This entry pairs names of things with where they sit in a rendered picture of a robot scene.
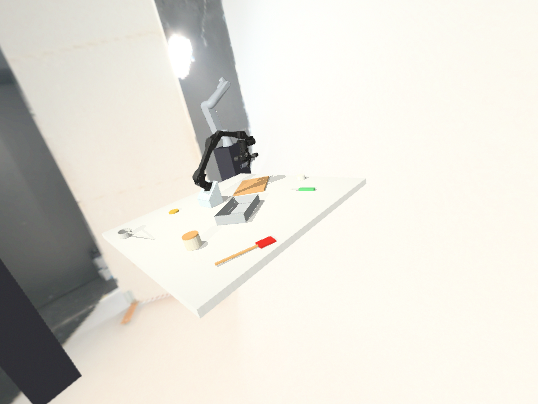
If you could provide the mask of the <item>pale yellow wooden board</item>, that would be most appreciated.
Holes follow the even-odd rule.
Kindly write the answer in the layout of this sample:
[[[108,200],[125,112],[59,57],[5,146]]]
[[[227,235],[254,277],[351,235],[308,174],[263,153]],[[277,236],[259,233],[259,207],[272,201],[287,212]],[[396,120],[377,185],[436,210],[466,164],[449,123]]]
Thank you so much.
[[[243,180],[233,196],[257,193],[265,191],[269,176]]]

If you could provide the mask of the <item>red spatula with wooden handle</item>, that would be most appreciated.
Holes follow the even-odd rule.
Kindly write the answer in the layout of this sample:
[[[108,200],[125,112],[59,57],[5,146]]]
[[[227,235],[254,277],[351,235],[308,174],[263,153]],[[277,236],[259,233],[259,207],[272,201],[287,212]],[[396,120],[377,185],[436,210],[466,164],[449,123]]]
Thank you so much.
[[[223,260],[220,260],[220,261],[216,262],[215,265],[221,264],[221,263],[223,263],[225,261],[228,261],[228,260],[230,260],[230,259],[232,259],[234,257],[237,257],[237,256],[239,256],[239,255],[241,255],[243,253],[246,253],[246,252],[248,252],[248,251],[250,251],[252,249],[255,249],[257,247],[259,247],[259,248],[266,247],[266,246],[268,246],[268,245],[270,245],[270,244],[272,244],[274,242],[276,242],[276,240],[274,238],[272,238],[271,236],[269,236],[267,238],[264,238],[264,239],[262,239],[260,241],[255,242],[255,244],[256,244],[255,246],[252,246],[252,247],[250,247],[248,249],[245,249],[245,250],[243,250],[243,251],[241,251],[239,253],[236,253],[236,254],[234,254],[232,256],[229,256],[229,257],[227,257],[227,258],[225,258]]]

